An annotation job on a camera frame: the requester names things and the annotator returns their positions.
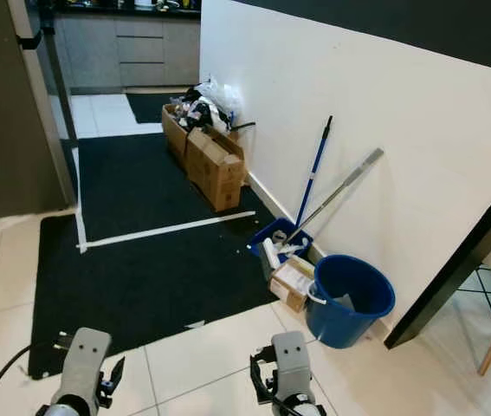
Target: trash pile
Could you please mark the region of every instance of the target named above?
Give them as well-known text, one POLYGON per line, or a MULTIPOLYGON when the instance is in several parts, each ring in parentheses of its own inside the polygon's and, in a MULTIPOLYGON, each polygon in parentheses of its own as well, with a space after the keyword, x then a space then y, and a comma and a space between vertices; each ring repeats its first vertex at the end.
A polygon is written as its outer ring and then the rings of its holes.
POLYGON ((240 109, 236 90, 218 84, 213 77, 188 89, 184 96, 171 98, 171 104, 174 105, 172 117, 188 132, 193 127, 210 125, 219 133, 228 134, 240 109))

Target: bucket handle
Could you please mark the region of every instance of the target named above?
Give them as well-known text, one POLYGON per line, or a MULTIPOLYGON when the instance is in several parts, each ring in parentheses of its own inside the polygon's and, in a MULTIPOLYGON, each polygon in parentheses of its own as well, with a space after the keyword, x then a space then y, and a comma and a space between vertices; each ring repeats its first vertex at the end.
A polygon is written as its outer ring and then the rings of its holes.
POLYGON ((326 305, 327 304, 327 300, 326 299, 320 299, 318 297, 316 297, 315 295, 313 295, 311 293, 311 288, 313 287, 313 285, 316 283, 316 281, 312 281, 309 285, 308 285, 308 288, 307 288, 307 296, 308 298, 311 300, 311 301, 314 301, 314 302, 317 302, 319 303, 320 305, 326 305))

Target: cabinet drawer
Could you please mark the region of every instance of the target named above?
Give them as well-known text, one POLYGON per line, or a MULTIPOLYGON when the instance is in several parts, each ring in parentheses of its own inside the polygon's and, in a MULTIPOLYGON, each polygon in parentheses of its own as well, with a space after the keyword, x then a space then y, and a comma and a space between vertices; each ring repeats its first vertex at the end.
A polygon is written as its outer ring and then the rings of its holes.
POLYGON ((118 37, 120 62, 163 62, 163 40, 150 37, 118 37))
POLYGON ((121 63, 120 75, 124 87, 163 85, 165 65, 163 63, 121 63))
POLYGON ((117 17, 116 35, 162 37, 162 20, 147 17, 117 17))

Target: brown cardboard box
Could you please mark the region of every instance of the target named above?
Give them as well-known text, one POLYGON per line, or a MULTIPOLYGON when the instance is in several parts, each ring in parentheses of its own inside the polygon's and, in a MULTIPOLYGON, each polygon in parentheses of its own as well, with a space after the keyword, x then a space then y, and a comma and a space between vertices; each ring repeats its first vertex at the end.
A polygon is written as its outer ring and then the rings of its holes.
POLYGON ((300 312, 307 299, 307 290, 314 279, 313 267, 306 267, 294 258, 289 258, 270 275, 268 288, 282 302, 300 312))
POLYGON ((239 205, 245 176, 243 150, 212 127, 194 128, 188 136, 185 166, 195 183, 214 207, 228 210, 239 205))
POLYGON ((171 116, 174 113, 173 104, 162 107, 162 129, 168 138, 168 149, 176 156, 178 163, 185 169, 185 148, 187 146, 187 132, 171 116))

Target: blue mop handle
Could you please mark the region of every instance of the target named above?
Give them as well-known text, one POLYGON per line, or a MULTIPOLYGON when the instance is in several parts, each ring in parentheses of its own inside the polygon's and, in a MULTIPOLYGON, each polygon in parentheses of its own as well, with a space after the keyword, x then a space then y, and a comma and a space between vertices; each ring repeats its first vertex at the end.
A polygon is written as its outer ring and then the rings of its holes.
POLYGON ((326 139, 328 138, 328 134, 330 133, 330 124, 332 123, 333 116, 331 115, 328 118, 328 122, 326 127, 324 128, 324 133, 322 134, 322 140, 320 141, 320 146, 318 146, 318 152, 316 153, 316 159, 314 160, 313 170, 311 171, 311 176, 308 179, 307 189, 305 190, 305 194, 303 195, 303 200, 300 203, 299 215, 297 216, 297 221, 295 222, 295 228, 297 228, 300 224, 301 219, 303 218, 303 212, 305 211, 305 207, 307 206, 308 194, 311 192, 311 187, 314 182, 314 175, 318 169, 318 164, 320 163, 320 157, 322 156, 322 152, 324 152, 324 145, 326 144, 326 139))

